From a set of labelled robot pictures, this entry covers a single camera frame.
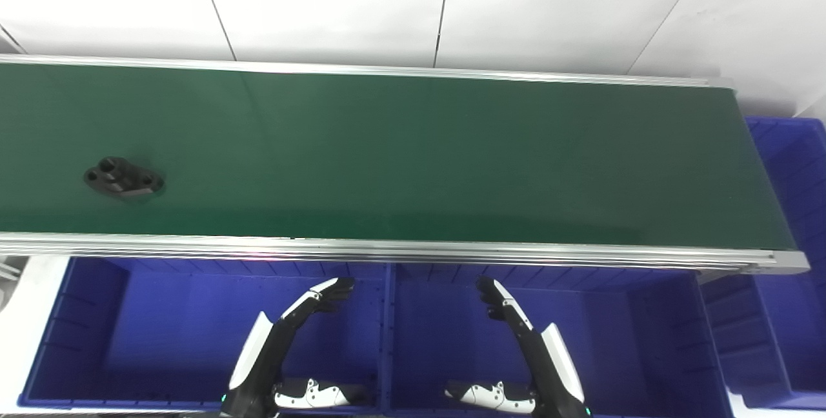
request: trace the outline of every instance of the blue plastic bin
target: blue plastic bin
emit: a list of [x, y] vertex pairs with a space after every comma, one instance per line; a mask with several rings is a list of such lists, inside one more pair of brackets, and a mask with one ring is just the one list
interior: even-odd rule
[[826, 410], [826, 133], [802, 118], [747, 124], [812, 270], [703, 286], [720, 363], [746, 406]]
[[502, 282], [534, 326], [557, 323], [597, 416], [729, 418], [694, 275], [505, 265], [393, 268], [383, 354], [385, 415], [501, 418], [445, 397], [448, 380], [528, 383], [507, 324], [487, 318], [479, 274]]
[[357, 278], [351, 298], [310, 316], [284, 373], [365, 384], [381, 397], [386, 272], [381, 264], [74, 259], [20, 404], [218, 410], [257, 313], [276, 320], [310, 286], [343, 276]]

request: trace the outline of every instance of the black mechanical part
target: black mechanical part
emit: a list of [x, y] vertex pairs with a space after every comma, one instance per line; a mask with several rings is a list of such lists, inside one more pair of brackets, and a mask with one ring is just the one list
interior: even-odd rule
[[163, 178], [159, 174], [122, 157], [104, 157], [86, 170], [83, 182], [111, 197], [153, 194], [163, 187]]

